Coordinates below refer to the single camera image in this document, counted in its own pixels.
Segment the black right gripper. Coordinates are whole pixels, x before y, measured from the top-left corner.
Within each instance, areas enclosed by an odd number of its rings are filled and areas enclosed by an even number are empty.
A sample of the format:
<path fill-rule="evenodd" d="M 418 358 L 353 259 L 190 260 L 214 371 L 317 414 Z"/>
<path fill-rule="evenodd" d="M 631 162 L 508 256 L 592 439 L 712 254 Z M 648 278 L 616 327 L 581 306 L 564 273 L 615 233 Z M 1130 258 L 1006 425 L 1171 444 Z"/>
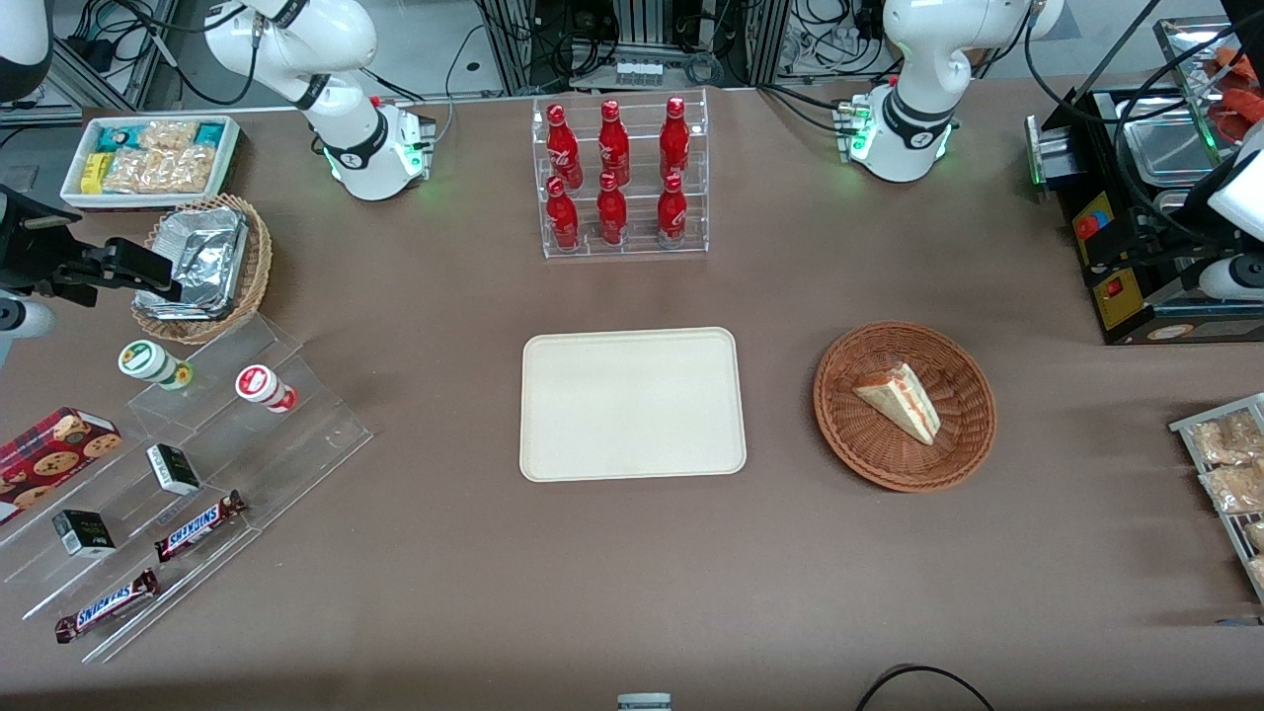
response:
<path fill-rule="evenodd" d="M 19 295 L 40 295 L 91 309 L 99 288 L 135 288 L 179 301 L 185 287 L 173 263 L 121 237 L 96 247 L 70 230 L 80 216 L 1 189 L 1 282 Z"/>

